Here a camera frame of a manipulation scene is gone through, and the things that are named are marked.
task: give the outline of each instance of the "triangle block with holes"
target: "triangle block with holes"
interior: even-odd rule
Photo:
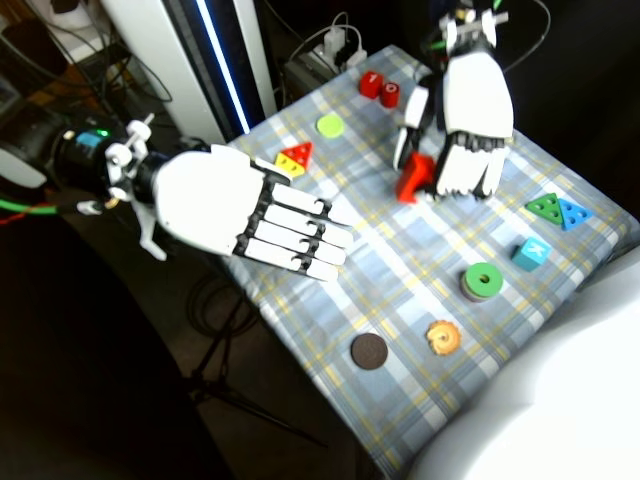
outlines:
[[[294,161],[292,158],[287,157],[283,153],[279,153],[276,157],[276,167],[279,167],[287,172],[287,174],[289,174],[291,178],[299,177],[300,175],[304,174],[304,168],[302,168],[302,166],[298,162]]]
[[[292,159],[294,162],[302,165],[302,168],[306,170],[309,168],[309,164],[311,163],[312,151],[313,143],[307,142],[296,145],[295,147],[286,148],[281,153]]]
[[[525,208],[555,225],[562,225],[562,211],[555,193],[537,198],[527,203]]]
[[[580,205],[567,202],[563,199],[558,201],[560,202],[560,210],[562,211],[562,228],[564,230],[573,230],[578,225],[583,224],[593,217],[593,212]]]

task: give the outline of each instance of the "tripod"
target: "tripod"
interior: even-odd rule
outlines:
[[[253,401],[247,399],[244,395],[233,390],[227,384],[227,375],[229,373],[229,353],[231,351],[231,340],[233,334],[233,326],[236,320],[236,316],[240,307],[243,304],[244,297],[241,295],[235,306],[233,307],[229,316],[225,319],[222,327],[217,332],[216,335],[213,336],[213,341],[209,346],[207,352],[204,357],[200,361],[198,367],[193,370],[191,376],[185,379],[187,384],[187,389],[196,405],[199,405],[203,402],[206,402],[212,398],[217,398],[225,402],[232,407],[238,408],[246,413],[249,413],[255,417],[261,418],[278,428],[291,432],[309,442],[315,443],[321,447],[327,447],[326,444],[320,442],[315,439],[308,433],[295,428],[289,425],[287,422],[278,418],[267,410],[262,408],[260,405],[257,405]],[[244,321],[238,327],[238,330],[244,331],[244,328],[250,325],[252,317],[254,316],[254,312],[250,311]],[[222,363],[220,364],[220,371],[218,373],[218,378],[216,380],[205,380],[204,378],[204,370],[213,358],[216,350],[220,346],[222,342],[225,342],[224,351],[222,355]]]

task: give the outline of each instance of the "tan cookie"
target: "tan cookie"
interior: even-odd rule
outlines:
[[[460,347],[460,331],[451,322],[439,320],[432,323],[426,336],[436,355],[449,355]]]

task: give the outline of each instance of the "blue triangle block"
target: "blue triangle block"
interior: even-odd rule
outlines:
[[[593,217],[593,212],[587,210],[575,203],[567,202],[563,199],[558,199],[560,204],[560,210],[562,211],[562,228],[564,230],[573,230],[578,225],[586,222]]]

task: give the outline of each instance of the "tablecloth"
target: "tablecloth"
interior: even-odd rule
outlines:
[[[399,204],[391,160],[415,59],[390,46],[333,79],[232,145],[273,160],[285,147],[311,141],[312,165],[293,186],[353,208],[355,243],[337,282],[323,283],[246,259],[229,268],[307,375],[355,432],[382,471],[400,478],[420,448],[535,334],[599,265],[638,242],[628,213],[524,135],[516,133],[500,188],[471,197]],[[367,70],[401,87],[396,109],[358,93]],[[334,112],[344,134],[326,139],[317,119]],[[433,154],[443,136],[430,128],[421,149]],[[565,232],[524,208],[549,192],[594,212]],[[528,237],[551,245],[531,273],[511,261]],[[476,262],[504,275],[500,295],[472,303],[460,275]],[[437,320],[454,322],[462,346],[436,356],[425,339]],[[377,370],[350,356],[356,335],[374,332],[389,356]]]

